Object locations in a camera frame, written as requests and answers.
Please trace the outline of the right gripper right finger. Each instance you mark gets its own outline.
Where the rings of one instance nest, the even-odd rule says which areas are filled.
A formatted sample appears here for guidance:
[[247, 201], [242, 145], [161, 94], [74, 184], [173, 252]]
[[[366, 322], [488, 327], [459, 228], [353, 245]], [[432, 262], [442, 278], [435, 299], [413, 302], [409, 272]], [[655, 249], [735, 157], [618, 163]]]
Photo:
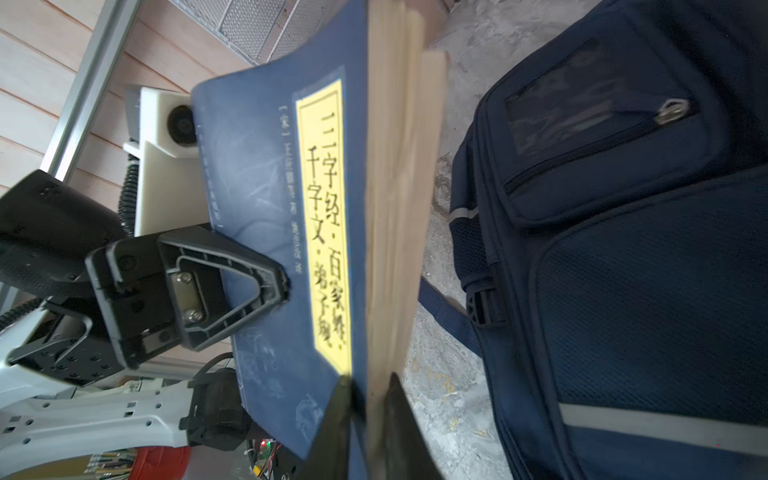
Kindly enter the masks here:
[[384, 446], [387, 479], [443, 478], [432, 459], [396, 373], [390, 376], [385, 396]]

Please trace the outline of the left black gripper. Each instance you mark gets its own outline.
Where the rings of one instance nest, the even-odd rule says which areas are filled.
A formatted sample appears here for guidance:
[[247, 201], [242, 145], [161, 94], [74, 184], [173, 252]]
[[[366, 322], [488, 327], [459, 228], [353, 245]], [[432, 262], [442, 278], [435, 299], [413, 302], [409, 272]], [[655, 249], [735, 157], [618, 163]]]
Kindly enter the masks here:
[[290, 283], [276, 261], [191, 226], [159, 235], [157, 247], [176, 314], [161, 287], [118, 291], [101, 306], [86, 258], [126, 234], [118, 215], [42, 170], [1, 197], [1, 281], [33, 301], [1, 317], [3, 333], [32, 330], [4, 359], [85, 386], [176, 347], [202, 351], [279, 309]]

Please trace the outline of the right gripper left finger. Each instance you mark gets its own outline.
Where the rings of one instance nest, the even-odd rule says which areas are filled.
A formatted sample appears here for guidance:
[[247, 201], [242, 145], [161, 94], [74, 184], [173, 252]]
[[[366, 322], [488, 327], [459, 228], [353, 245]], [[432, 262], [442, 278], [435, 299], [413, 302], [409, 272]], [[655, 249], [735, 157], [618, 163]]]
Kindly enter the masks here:
[[332, 392], [310, 451], [294, 479], [346, 480], [349, 470], [353, 380], [341, 376]]

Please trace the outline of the dark blue book underneath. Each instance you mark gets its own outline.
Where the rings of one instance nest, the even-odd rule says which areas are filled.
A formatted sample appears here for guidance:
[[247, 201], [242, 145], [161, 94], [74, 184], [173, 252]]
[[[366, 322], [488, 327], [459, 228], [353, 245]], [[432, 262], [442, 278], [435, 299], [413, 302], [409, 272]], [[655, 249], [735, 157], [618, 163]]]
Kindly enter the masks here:
[[402, 1], [349, 1], [294, 52], [191, 94], [214, 231], [285, 270], [232, 346], [243, 405], [307, 458], [353, 380], [347, 479], [386, 478], [384, 397], [417, 305], [446, 57]]

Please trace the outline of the navy blue student backpack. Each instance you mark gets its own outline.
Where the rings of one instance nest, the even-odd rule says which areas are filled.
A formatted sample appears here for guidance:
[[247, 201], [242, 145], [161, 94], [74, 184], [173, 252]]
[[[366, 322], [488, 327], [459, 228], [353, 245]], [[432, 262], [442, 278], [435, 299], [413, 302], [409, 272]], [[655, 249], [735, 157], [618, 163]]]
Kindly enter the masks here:
[[767, 475], [767, 5], [603, 1], [480, 99], [449, 217], [516, 479]]

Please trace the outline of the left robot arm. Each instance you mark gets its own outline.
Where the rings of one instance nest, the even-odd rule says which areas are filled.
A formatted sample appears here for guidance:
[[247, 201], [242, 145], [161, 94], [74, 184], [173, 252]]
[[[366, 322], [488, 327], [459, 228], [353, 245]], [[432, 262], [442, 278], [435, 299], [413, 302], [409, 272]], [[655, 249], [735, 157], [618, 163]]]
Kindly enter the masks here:
[[189, 380], [92, 385], [175, 348], [209, 348], [286, 303], [275, 261], [203, 225], [129, 237], [44, 171], [1, 199], [1, 281], [36, 303], [1, 330], [1, 472], [139, 447], [233, 450], [254, 422], [227, 353]]

